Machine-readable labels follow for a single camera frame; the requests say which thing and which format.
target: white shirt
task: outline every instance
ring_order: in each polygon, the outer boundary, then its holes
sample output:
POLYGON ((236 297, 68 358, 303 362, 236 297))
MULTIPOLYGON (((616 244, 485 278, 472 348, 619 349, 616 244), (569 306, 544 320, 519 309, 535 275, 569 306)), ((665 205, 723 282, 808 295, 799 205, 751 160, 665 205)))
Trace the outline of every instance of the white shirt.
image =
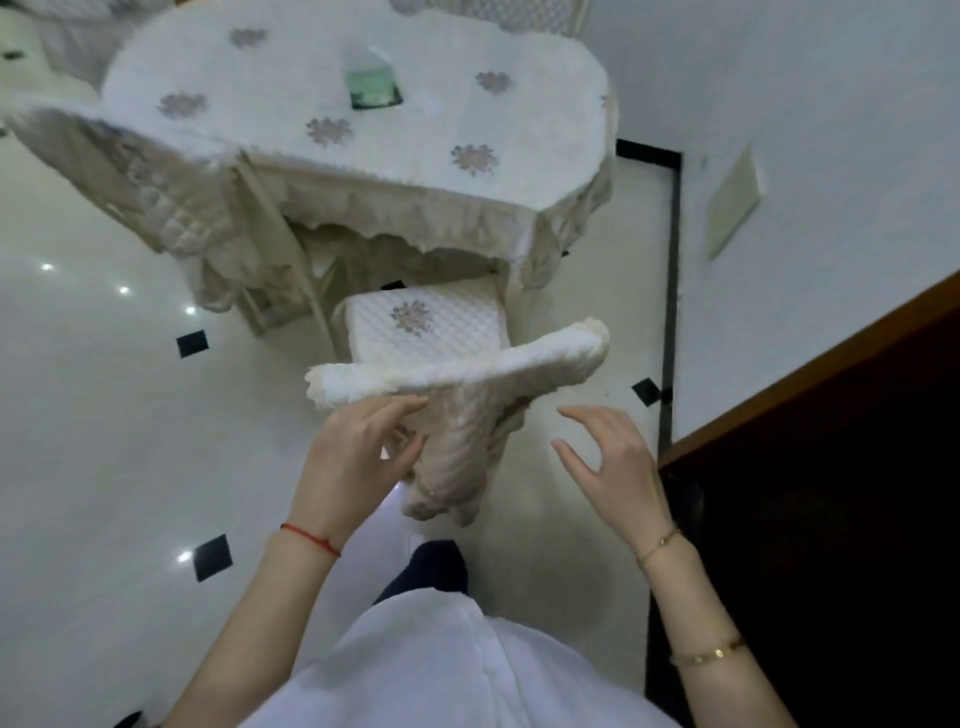
POLYGON ((371 607, 243 724, 290 728, 675 728, 569 647, 469 597, 420 589, 371 607))

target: forearm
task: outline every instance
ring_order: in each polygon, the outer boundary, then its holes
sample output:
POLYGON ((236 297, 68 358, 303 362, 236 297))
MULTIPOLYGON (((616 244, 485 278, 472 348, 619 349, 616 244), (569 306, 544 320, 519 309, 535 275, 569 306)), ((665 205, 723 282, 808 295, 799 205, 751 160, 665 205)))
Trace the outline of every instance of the forearm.
MULTIPOLYGON (((675 655, 698 655, 736 639, 736 625, 690 542, 671 541, 645 566, 675 655)), ((728 658, 679 670, 698 728, 796 725, 745 647, 728 658)))
POLYGON ((279 531, 256 575, 180 700, 168 728, 232 728, 289 678, 334 558, 279 531))

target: pant leg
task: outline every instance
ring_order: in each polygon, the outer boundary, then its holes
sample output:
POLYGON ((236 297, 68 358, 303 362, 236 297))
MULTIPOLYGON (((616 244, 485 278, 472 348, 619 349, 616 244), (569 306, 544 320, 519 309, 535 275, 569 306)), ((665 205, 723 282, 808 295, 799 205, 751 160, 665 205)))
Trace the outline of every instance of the pant leg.
POLYGON ((467 593, 467 564, 453 541, 420 544, 406 569, 387 585, 374 604, 391 596, 433 587, 439 592, 467 593))

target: gold bracelet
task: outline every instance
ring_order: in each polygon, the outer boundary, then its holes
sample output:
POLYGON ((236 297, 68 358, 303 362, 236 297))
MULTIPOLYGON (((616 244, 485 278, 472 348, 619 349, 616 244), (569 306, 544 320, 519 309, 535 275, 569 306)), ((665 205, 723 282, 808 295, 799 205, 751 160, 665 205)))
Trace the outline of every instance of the gold bracelet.
POLYGON ((701 652, 699 655, 686 655, 685 657, 670 655, 670 664, 674 667, 692 667, 703 663, 711 663, 714 660, 723 660, 725 657, 730 657, 736 650, 746 645, 747 641, 743 639, 743 635, 740 635, 729 644, 724 644, 722 647, 717 647, 709 652, 701 652))
POLYGON ((660 539, 660 542, 657 543, 656 546, 654 546, 653 548, 651 548, 649 551, 647 551, 647 552, 646 552, 645 554, 643 554, 642 556, 637 556, 637 558, 636 558, 636 565, 639 566, 641 569, 643 569, 643 563, 644 563, 647 559, 649 559, 651 556, 653 556, 655 553, 657 553, 657 549, 658 549, 658 548, 660 548, 661 546, 666 546, 667 544, 669 544, 669 543, 670 543, 670 540, 671 540, 674 536, 676 536, 678 533, 681 534, 681 535, 683 535, 683 532, 680 530, 680 527, 677 526, 677 525, 674 523, 674 524, 673 524, 673 530, 670 531, 670 533, 668 533, 666 536, 664 536, 663 538, 661 538, 661 539, 660 539))

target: bracelet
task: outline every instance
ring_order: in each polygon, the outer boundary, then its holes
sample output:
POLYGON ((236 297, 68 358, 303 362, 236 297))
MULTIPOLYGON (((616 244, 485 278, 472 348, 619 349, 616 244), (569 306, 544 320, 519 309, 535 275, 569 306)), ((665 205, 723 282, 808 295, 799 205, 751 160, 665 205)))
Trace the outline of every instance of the bracelet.
POLYGON ((694 665, 702 665, 703 663, 711 663, 714 660, 723 660, 725 657, 733 655, 740 647, 746 646, 746 644, 747 641, 743 639, 743 635, 738 635, 733 642, 724 644, 721 647, 716 647, 709 652, 701 652, 699 655, 686 655, 683 657, 670 655, 670 664, 674 667, 692 667, 694 665))
POLYGON ((647 551, 647 552, 646 552, 645 554, 643 554, 642 556, 637 556, 637 558, 636 558, 636 565, 639 566, 641 569, 643 569, 643 563, 644 563, 647 559, 649 559, 651 556, 653 556, 655 553, 657 553, 657 549, 658 549, 658 548, 660 548, 661 546, 666 546, 667 544, 669 544, 669 543, 670 543, 670 540, 673 539, 673 537, 676 536, 678 533, 681 534, 681 535, 683 535, 683 532, 680 530, 680 527, 677 526, 677 525, 674 523, 674 524, 673 524, 673 530, 671 530, 670 533, 668 533, 666 536, 664 536, 663 538, 661 538, 660 541, 657 543, 656 546, 654 546, 653 548, 651 548, 649 551, 647 551))
POLYGON ((280 524, 280 530, 282 531, 283 529, 286 529, 286 530, 288 530, 288 531, 293 531, 294 533, 300 534, 304 539, 307 539, 308 541, 312 541, 314 544, 316 544, 317 546, 319 546, 320 548, 322 548, 324 551, 327 551, 327 552, 329 552, 329 553, 332 553, 332 554, 333 554, 334 556, 336 556, 338 559, 340 558, 340 551, 338 551, 336 548, 334 548, 334 547, 330 544, 330 541, 328 541, 327 539, 318 539, 318 538, 317 538, 316 536, 314 536, 312 533, 307 533, 307 532, 304 531, 302 528, 297 528, 297 527, 294 526, 292 523, 281 523, 281 524, 280 524))

